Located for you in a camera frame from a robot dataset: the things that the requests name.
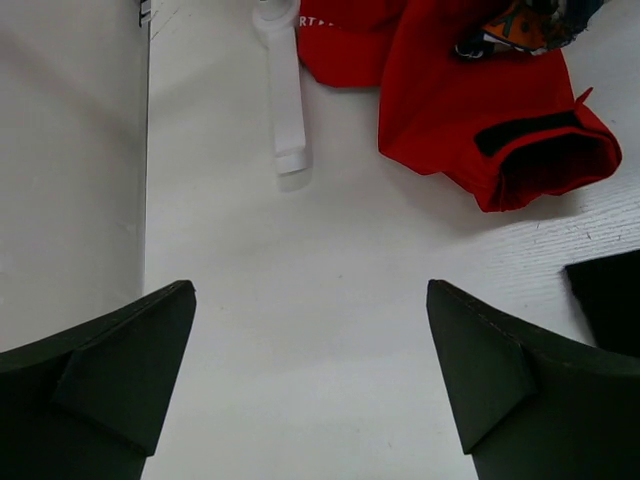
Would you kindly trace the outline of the black trousers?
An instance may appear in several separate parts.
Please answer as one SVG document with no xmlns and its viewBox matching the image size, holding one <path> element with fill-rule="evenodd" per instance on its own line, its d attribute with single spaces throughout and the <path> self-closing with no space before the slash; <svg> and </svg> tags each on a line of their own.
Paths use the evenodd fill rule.
<svg viewBox="0 0 640 480">
<path fill-rule="evenodd" d="M 565 267 L 596 345 L 632 357 L 639 356 L 639 265 L 634 250 Z"/>
</svg>

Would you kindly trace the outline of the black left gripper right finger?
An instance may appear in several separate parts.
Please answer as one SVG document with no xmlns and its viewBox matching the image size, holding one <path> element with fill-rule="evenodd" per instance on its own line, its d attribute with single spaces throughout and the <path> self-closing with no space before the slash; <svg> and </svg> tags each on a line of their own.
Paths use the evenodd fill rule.
<svg viewBox="0 0 640 480">
<path fill-rule="evenodd" d="M 426 309 L 462 450 L 480 479 L 636 479 L 639 361 L 443 281 Z"/>
</svg>

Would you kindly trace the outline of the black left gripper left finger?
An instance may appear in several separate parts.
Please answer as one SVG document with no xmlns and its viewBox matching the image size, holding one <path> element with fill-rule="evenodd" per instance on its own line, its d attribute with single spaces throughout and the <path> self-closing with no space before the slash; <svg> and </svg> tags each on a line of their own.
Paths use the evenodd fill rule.
<svg viewBox="0 0 640 480">
<path fill-rule="evenodd" d="M 2 353 L 2 478 L 140 478 L 194 317 L 194 285 L 180 280 Z"/>
</svg>

